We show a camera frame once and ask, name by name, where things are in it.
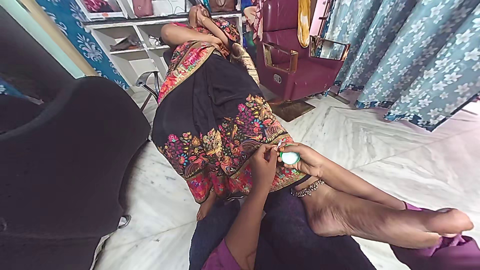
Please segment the hand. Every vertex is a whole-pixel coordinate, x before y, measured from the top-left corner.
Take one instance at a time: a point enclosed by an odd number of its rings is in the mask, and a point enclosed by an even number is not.
[[[196,12],[196,22],[198,26],[205,27],[204,25],[204,20],[207,19],[208,17],[205,16],[205,11],[202,9],[202,7],[197,8]]]
[[[276,171],[277,151],[275,145],[263,144],[250,158],[253,188],[270,190]]]
[[[210,43],[211,43],[217,50],[221,51],[221,50],[220,50],[220,45],[223,44],[222,40],[219,39],[219,38],[217,38],[216,36],[211,36],[211,39],[212,39],[212,40],[210,41]]]
[[[301,144],[293,142],[283,142],[278,148],[280,152],[296,152],[300,154],[300,161],[288,165],[284,163],[285,168],[294,168],[311,176],[322,177],[325,164],[330,161],[326,157],[320,155],[317,151],[312,148]]]

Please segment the maroon salon chair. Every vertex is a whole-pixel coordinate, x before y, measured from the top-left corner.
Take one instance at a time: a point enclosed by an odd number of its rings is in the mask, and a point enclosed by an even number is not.
[[[324,22],[329,4],[320,18]],[[260,83],[279,96],[269,101],[272,110],[289,122],[315,108],[301,98],[325,92],[333,85],[350,44],[311,36],[310,45],[302,48],[297,37],[296,0],[267,0],[262,13],[263,40],[257,44],[257,72]],[[312,56],[316,48],[333,46],[343,47],[336,59]]]

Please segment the yellow cloth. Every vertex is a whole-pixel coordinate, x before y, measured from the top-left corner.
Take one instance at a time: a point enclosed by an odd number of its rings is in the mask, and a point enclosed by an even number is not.
[[[310,42],[310,0],[299,0],[298,32],[300,45],[308,47]]]

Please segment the purple sleeve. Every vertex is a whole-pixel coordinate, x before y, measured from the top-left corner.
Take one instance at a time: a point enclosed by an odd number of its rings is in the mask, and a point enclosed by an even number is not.
[[[405,203],[407,209],[422,209]],[[424,249],[410,249],[390,245],[396,258],[412,270],[474,270],[480,269],[480,249],[469,236],[458,234],[442,237],[436,245]]]
[[[225,239],[212,251],[202,270],[239,270],[240,265],[230,253]]]

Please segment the pink handbag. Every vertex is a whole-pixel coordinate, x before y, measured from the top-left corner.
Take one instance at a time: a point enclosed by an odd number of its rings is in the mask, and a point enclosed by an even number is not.
[[[138,17],[152,16],[152,0],[133,0],[133,13]]]

